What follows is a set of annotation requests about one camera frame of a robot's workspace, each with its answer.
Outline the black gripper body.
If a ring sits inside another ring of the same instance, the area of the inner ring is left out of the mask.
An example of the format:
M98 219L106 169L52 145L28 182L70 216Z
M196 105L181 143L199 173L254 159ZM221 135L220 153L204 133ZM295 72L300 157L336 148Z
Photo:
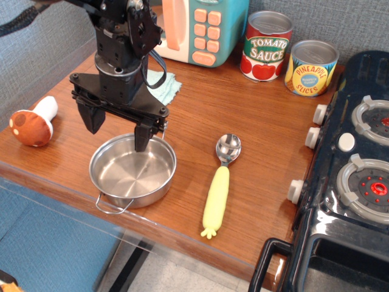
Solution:
M133 68L114 67L101 60L95 61L98 74L73 73L69 81L73 84L73 99L93 106L137 125L150 123L158 132L166 129L169 110L147 89L158 88L164 83L167 71L155 84L147 81L148 60L142 60Z

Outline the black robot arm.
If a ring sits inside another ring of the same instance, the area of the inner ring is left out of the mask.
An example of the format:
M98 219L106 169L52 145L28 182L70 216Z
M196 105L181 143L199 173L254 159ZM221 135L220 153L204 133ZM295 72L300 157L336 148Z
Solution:
M78 111L86 128L95 134L106 113L135 123L134 146L145 151L149 140L165 129L169 110L150 89L167 78L150 83L148 60L153 57L162 69L166 64L154 50L161 43L162 28L148 1L72 1L85 9L95 29L98 74L74 73L70 81Z

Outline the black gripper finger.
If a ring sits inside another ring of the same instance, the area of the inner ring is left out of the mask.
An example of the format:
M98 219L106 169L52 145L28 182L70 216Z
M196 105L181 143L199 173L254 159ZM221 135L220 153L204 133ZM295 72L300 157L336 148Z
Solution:
M77 102L77 107L86 129L95 134L105 121L105 111L80 102Z
M135 137L135 151L143 152L149 143L149 140L158 133L158 127L151 124L140 123L136 125L134 130Z

